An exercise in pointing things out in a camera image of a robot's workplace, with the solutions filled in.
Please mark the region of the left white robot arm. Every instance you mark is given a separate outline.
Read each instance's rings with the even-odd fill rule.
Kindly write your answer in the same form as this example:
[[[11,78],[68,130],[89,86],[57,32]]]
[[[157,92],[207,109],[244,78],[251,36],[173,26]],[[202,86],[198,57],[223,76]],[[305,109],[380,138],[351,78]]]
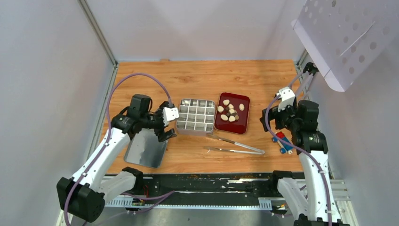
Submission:
[[[72,214],[93,223],[109,201],[125,192],[140,194],[143,191],[143,173],[131,167],[123,168],[106,182],[102,180],[119,153],[143,129],[152,130],[160,143],[176,137],[174,129],[165,131],[170,122],[179,118],[171,99],[164,101],[155,112],[150,111],[151,106],[149,96],[133,95],[129,106],[108,119],[105,137],[89,159],[70,178],[62,177],[58,181],[56,189],[65,218]]]

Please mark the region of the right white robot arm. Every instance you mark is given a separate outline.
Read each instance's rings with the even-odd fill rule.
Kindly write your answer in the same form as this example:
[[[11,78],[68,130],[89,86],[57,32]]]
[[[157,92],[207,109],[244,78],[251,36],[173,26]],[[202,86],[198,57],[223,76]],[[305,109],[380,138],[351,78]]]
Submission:
[[[283,111],[271,105],[263,109],[260,122],[264,131],[283,144],[285,141],[271,130],[270,122],[275,121],[276,129],[291,132],[292,141],[287,145],[296,150],[305,177],[305,188],[301,189],[291,171],[275,170],[269,191],[284,197],[295,226],[343,226],[331,187],[327,139],[318,131],[318,115],[319,105],[309,100],[301,100]]]

